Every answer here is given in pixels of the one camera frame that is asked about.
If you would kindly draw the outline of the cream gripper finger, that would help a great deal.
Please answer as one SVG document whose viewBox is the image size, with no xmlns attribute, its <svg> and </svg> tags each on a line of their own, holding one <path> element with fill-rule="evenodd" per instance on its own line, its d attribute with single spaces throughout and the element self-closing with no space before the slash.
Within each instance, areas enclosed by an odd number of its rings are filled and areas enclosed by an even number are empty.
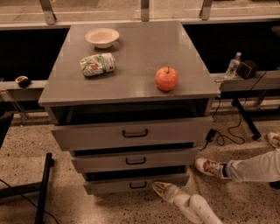
<svg viewBox="0 0 280 224">
<path fill-rule="evenodd" d="M 152 188 L 161 198 L 170 198 L 174 194 L 174 187 L 171 183 L 155 181 Z"/>
</svg>

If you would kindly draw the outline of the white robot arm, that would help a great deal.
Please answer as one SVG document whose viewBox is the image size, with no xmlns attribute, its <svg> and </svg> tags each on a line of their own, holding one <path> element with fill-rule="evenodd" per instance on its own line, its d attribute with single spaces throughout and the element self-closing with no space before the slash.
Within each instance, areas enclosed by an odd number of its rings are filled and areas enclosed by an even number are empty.
<svg viewBox="0 0 280 224">
<path fill-rule="evenodd" d="M 187 194 L 172 183 L 160 181 L 155 181 L 152 188 L 163 200 L 175 205 L 193 224 L 223 224 L 201 195 Z"/>
</svg>

